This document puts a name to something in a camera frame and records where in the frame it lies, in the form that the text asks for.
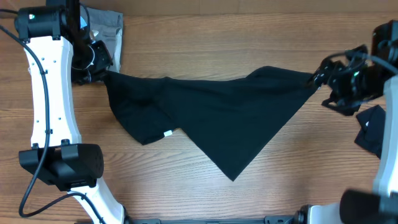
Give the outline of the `black t-shirt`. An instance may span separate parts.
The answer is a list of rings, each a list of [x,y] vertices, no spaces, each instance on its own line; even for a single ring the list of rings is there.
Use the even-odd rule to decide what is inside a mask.
[[[137,78],[109,72],[109,105],[122,127],[146,145],[175,129],[231,180],[315,93],[308,73],[261,67],[228,81]]]

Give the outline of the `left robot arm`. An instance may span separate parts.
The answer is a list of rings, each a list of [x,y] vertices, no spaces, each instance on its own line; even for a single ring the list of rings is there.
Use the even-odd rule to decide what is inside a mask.
[[[129,223],[104,181],[101,148],[83,143],[75,119],[72,85],[98,81],[113,63],[105,44],[81,25],[84,10],[79,1],[47,1],[17,13],[34,106],[31,148],[19,153],[19,162],[34,180],[75,198],[93,223]]]

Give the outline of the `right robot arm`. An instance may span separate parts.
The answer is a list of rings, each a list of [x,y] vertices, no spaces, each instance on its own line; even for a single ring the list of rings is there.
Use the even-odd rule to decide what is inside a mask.
[[[327,56],[308,85],[328,85],[322,105],[346,116],[384,96],[382,153],[371,193],[346,190],[340,202],[306,205],[289,223],[397,223],[397,21],[374,29],[370,52],[361,45]]]

